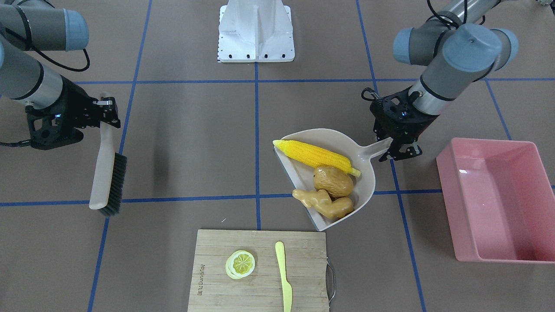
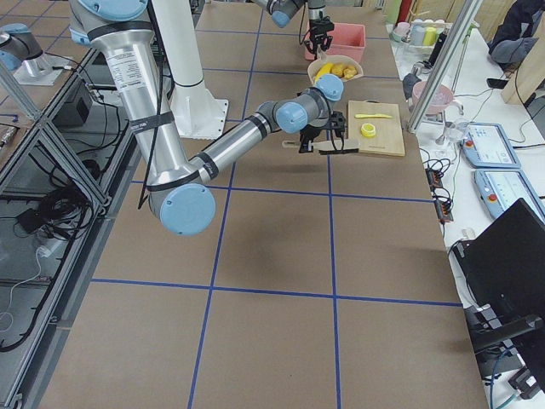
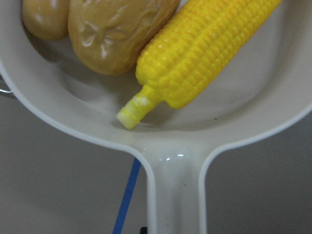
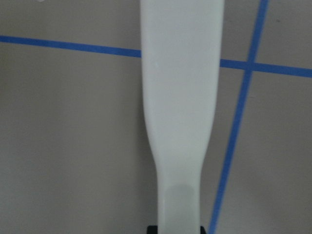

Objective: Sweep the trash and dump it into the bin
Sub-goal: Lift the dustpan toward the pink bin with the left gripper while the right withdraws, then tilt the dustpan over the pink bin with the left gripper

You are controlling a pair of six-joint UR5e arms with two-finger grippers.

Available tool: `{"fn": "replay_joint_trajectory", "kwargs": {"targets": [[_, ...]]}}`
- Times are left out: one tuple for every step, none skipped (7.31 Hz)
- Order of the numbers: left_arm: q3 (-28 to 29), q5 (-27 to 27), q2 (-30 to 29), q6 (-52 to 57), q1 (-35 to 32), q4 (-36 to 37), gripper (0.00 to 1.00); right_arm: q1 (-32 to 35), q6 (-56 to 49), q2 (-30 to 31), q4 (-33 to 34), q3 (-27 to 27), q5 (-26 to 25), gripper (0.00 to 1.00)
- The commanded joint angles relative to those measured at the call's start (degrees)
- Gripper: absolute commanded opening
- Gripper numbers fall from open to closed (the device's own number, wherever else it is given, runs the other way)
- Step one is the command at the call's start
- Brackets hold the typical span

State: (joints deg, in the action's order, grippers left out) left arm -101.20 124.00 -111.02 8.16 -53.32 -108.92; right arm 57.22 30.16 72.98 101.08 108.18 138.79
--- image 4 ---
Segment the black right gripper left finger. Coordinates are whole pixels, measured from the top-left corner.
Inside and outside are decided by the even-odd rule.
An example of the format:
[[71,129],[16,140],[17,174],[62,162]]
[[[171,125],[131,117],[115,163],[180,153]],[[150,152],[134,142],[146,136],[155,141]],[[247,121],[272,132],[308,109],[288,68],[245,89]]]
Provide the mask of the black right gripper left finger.
[[158,234],[158,226],[150,225],[147,227],[146,234]]

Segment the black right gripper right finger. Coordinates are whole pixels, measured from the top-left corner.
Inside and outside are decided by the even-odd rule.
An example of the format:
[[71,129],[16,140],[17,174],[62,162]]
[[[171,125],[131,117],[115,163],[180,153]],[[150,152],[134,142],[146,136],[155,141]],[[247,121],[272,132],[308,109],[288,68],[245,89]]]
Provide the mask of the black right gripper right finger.
[[200,234],[206,234],[206,230],[203,226],[200,226]]

